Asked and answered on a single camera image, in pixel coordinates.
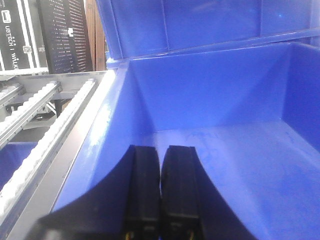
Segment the blue surface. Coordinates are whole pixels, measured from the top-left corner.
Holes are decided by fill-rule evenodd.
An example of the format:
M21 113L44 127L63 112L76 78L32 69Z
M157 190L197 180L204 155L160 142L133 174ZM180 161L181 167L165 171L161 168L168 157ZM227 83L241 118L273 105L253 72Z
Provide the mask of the blue surface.
M205 46L197 46L179 50L171 50L166 53L159 53L153 55L159 57L165 56L177 56L177 55L185 55L185 54L192 54L192 53L205 53L205 52L212 52L212 51L222 51L222 50L232 50L238 48L248 48L254 46L262 46L268 43L281 43L281 42L298 42L303 44L313 44L316 46L320 45L319 37L320 36L320 27L314 27L308 30L299 30L294 32L286 32L278 35L272 36L262 36L262 37L255 37L245 40L235 40L235 41L228 41L228 42L221 42L215 44L209 44ZM152 55L144 56L144 58L150 58ZM141 57L131 57L128 59L107 59L107 67L108 69L117 69L120 64L124 63L127 60L134 60L140 59Z
M305 43L319 45L318 37L309 36L320 26L319 0L97 0L97 4L115 60L260 38L274 43L279 35L284 35L280 41L287 41L288 33L291 40L309 38Z
M22 161L36 146L35 142L10 142L0 150L0 190L10 180Z
M320 239L319 74L320 51L298 43L121 65L55 209L95 186L130 144L155 146L161 162L169 145L194 146L258 239Z

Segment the wire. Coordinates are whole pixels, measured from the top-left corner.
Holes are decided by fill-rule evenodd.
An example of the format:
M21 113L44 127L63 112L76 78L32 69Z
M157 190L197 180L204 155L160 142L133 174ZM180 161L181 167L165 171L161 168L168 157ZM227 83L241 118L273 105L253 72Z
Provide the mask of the wire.
M130 235L131 235L131 232L127 232L125 234L125 240L130 240L131 239Z
M195 233L191 231L189 240L194 240L194 239L195 239Z

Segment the bin wall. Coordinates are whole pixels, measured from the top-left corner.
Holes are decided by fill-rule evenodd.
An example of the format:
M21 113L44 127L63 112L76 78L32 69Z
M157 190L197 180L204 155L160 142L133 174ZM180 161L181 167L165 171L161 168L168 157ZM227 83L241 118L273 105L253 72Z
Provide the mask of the bin wall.
M156 131L279 120L290 45L131 62Z
M283 119L320 151L320 51L292 45Z
M319 44L319 0L97 0L115 60L302 31ZM269 39L267 43L287 41Z
M118 163L129 145L152 146L153 124L132 72L127 72L109 132L92 177L95 186Z

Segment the wooden panel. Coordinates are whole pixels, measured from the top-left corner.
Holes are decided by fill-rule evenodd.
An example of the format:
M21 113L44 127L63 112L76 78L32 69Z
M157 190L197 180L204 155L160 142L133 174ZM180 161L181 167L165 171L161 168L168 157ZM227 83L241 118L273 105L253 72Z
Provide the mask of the wooden panel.
M86 24L88 27L88 35L89 35L89 42L90 42L90 50L91 50L91 59L93 69L96 69L96 0L86 0L85 1L85 13L86 13Z
M106 69L105 61L105 34L100 20L96 0L86 0L86 19L90 41L93 69Z
M106 70L105 35L99 14L95 15L95 70Z

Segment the roller conveyor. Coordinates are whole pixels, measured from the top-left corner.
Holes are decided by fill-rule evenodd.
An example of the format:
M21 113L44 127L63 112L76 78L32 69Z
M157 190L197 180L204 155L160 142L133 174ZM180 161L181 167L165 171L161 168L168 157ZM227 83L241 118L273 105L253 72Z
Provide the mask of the roller conveyor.
M7 91L1 98L4 105L23 103L3 122L0 122L1 149L19 131L27 128L28 123L50 101L71 99L0 191L0 239L8 236L19 219L19 215L34 194L44 173L54 162L61 146L106 73L108 72L20 76L0 82L3 86L7 86L5 88ZM44 86L36 91L39 85Z
M24 92L24 88L20 84L8 86L0 91L0 106L4 107L14 100L19 94Z
M59 87L56 81L48 83L0 123L0 150L52 99Z

